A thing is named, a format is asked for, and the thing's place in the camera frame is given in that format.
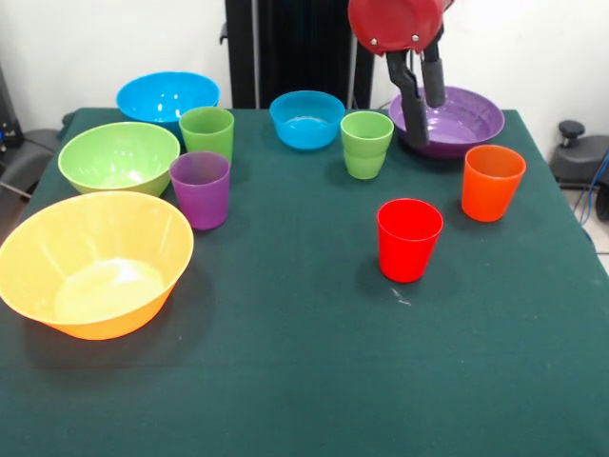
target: plastic cup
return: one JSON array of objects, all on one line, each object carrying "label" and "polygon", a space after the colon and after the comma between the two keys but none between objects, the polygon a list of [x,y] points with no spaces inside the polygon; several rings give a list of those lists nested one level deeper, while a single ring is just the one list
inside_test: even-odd
[{"label": "plastic cup", "polygon": [[169,169],[180,211],[198,230],[219,227],[228,216],[230,164],[215,152],[189,152]]},{"label": "plastic cup", "polygon": [[188,152],[210,150],[232,162],[235,118],[228,109],[191,109],[180,118],[180,131]]},{"label": "plastic cup", "polygon": [[376,178],[383,167],[391,143],[391,119],[375,111],[356,111],[341,122],[344,163],[356,179]]},{"label": "plastic cup", "polygon": [[385,203],[377,214],[379,266],[391,281],[412,283],[425,274],[442,232],[442,214],[410,198]]},{"label": "plastic cup", "polygon": [[465,155],[462,209],[479,222],[495,222],[507,212],[526,171],[520,154],[503,146],[484,145]]}]

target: green bowl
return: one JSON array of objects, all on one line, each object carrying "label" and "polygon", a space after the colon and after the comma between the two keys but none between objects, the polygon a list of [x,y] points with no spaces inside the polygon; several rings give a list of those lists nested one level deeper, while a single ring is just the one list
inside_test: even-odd
[{"label": "green bowl", "polygon": [[169,166],[180,155],[170,131],[140,122],[119,122],[87,130],[59,153],[59,170],[81,193],[132,190],[160,196]]}]

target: orange cup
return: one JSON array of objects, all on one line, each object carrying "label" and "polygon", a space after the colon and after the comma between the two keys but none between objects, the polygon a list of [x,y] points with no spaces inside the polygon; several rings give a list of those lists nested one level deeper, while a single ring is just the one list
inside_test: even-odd
[{"label": "orange cup", "polygon": [[526,162],[510,148],[493,145],[472,148],[465,155],[463,212],[479,222],[499,221],[525,171]]}]

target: purple bowl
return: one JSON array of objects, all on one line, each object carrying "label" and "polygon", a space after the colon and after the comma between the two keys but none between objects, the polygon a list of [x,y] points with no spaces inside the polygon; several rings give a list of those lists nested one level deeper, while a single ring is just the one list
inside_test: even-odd
[{"label": "purple bowl", "polygon": [[[417,153],[432,159],[462,159],[473,147],[495,138],[505,124],[503,113],[493,102],[459,88],[446,87],[444,106],[427,107],[426,111],[430,144]],[[391,102],[389,117],[407,145],[401,95]]]}]

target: light blue bowl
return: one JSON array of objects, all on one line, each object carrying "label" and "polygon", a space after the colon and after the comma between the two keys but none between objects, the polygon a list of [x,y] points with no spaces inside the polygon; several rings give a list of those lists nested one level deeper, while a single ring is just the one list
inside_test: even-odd
[{"label": "light blue bowl", "polygon": [[162,71],[134,79],[116,96],[118,109],[130,120],[171,131],[180,141],[180,117],[190,109],[215,107],[220,88],[209,78],[187,71]]},{"label": "light blue bowl", "polygon": [[338,98],[316,90],[286,93],[270,105],[280,140],[294,149],[323,148],[341,129],[345,109]]}]

